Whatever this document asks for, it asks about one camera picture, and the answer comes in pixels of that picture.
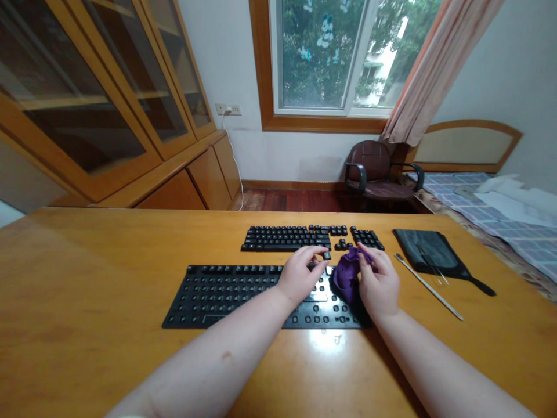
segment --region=wall outlet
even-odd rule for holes
[[[229,106],[232,108],[231,116],[242,116],[242,108],[239,104],[229,104]]]
[[[229,107],[232,109],[230,113],[227,113],[228,116],[241,116],[242,115],[242,108],[239,104],[225,104],[225,103],[215,103],[216,113],[223,114],[226,111],[226,108]]]
[[[225,112],[226,109],[226,104],[225,103],[215,103],[216,106],[216,113],[217,114],[223,114]]]

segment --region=forearm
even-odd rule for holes
[[[431,416],[533,416],[402,310],[374,322]]]
[[[214,324],[160,366],[109,416],[223,416],[294,310],[274,287]]]

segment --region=black pouch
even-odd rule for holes
[[[472,282],[484,293],[495,296],[495,291],[475,279],[458,258],[445,235],[436,231],[420,231],[413,229],[393,229],[400,247],[404,251],[410,265],[420,273],[437,274],[437,269],[445,276],[464,279]],[[418,245],[426,254],[426,259]]]

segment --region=window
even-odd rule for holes
[[[441,2],[251,0],[263,129],[382,130]]]

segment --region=brown leather chair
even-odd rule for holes
[[[410,189],[389,182],[393,165],[409,165],[418,173],[416,187]],[[424,186],[424,170],[418,164],[392,163],[386,145],[364,141],[352,147],[345,162],[344,183],[350,190],[374,200],[405,201]]]

